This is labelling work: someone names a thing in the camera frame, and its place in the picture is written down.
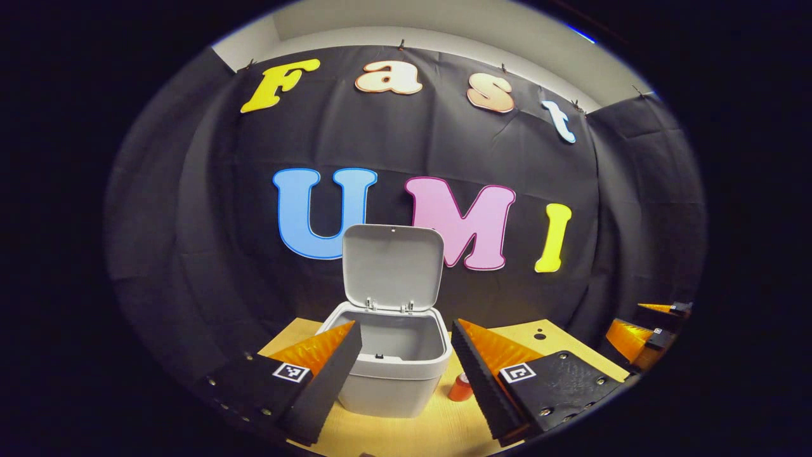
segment pink letter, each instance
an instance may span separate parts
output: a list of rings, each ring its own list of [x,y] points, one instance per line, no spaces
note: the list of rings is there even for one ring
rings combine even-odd
[[[479,191],[465,217],[460,213],[451,187],[439,178],[416,177],[406,181],[406,192],[414,197],[412,225],[437,230],[443,236],[446,265],[460,261],[474,237],[471,255],[464,265],[472,270],[498,270],[504,267],[502,244],[508,209],[516,193],[501,185],[487,185]]]

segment blue letter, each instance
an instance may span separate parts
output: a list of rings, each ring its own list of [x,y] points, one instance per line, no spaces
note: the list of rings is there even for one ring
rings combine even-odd
[[[366,190],[378,180],[378,175],[364,168],[343,168],[333,174],[341,186],[343,202],[341,229],[329,238],[319,237],[310,229],[310,190],[321,177],[309,168],[289,168],[274,175],[279,189],[279,234],[282,242],[298,255],[309,259],[341,258],[344,231],[366,220]]]
[[[567,124],[565,123],[565,121],[569,120],[567,113],[561,111],[555,102],[548,100],[542,101],[542,106],[550,110],[550,114],[553,116],[553,125],[555,125],[555,129],[558,130],[559,135],[561,135],[565,141],[574,143],[575,133],[567,130]]]

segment wooden table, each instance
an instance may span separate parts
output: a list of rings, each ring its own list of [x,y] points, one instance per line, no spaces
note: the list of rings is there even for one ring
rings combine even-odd
[[[259,354],[270,356],[312,337],[320,326],[319,322],[296,319],[262,348]],[[546,338],[542,340],[535,338],[534,335],[539,333],[538,329],[542,330],[541,333]],[[569,336],[549,320],[537,320],[491,330],[543,355],[569,350],[620,382],[629,375],[626,370]],[[499,442],[491,439],[488,424],[479,410],[476,397],[459,403],[448,399],[448,390],[462,371],[460,360],[452,351],[448,369],[443,374],[439,387],[425,410],[416,418],[363,416],[347,411],[339,402],[335,402],[316,444],[306,447],[289,442],[329,457],[358,457],[362,453],[375,457],[414,455],[480,457],[507,449],[500,447]]]

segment open lid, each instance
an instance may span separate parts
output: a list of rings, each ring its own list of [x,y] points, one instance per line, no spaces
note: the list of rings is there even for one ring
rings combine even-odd
[[[353,225],[343,238],[344,291],[358,307],[425,311],[437,301],[443,237],[431,228]]]

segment ceiling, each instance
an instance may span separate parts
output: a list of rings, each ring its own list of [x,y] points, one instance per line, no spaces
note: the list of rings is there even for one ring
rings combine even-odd
[[[479,41],[527,59],[568,81],[602,106],[652,88],[627,65],[567,25],[507,0],[304,0],[272,14],[285,42],[325,31],[396,26]]]

